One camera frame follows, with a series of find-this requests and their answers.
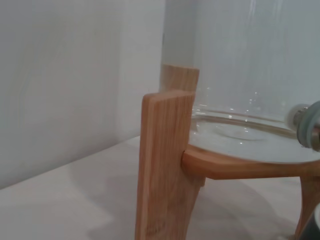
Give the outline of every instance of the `bamboo stand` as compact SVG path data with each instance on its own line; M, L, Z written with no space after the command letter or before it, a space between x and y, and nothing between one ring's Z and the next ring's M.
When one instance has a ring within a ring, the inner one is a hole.
M197 69L164 65L162 92L143 98L135 240L185 240L206 178L300 177L299 236L320 203L319 161L263 163L188 145L198 76Z

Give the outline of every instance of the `white countertop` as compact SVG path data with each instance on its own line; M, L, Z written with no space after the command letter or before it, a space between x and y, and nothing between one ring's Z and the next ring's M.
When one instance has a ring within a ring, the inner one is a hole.
M139 137L0 190L1 240L133 240ZM210 180L188 240L277 240L294 233L298 178Z

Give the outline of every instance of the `wooden stand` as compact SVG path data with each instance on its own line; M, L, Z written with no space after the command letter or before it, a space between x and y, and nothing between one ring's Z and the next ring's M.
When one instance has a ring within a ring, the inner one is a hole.
M188 145L198 75L196 69L164 65L163 92L143 98L135 240L185 240L199 189L206 178L299 176L302 208L295 231L295 236L299 236L320 203L319 161L263 163Z

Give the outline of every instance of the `white wall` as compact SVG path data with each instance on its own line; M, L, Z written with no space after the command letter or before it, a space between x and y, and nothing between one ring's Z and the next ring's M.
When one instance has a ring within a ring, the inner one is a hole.
M0 1L0 187L139 134L164 0Z

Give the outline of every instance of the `wood grain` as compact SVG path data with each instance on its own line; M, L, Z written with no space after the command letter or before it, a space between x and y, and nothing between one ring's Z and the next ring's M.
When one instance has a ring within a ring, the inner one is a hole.
M258 179L320 176L320 161L299 164L241 159L188 145L182 158L185 171L210 179Z
M135 240L184 240L203 177L185 174L194 93L144 96Z
M195 92L199 69L163 64L160 75L160 92L184 90Z
M300 181L302 207L300 219L295 230L296 239L298 239L316 206L320 203L320 177L305 176L300 177Z

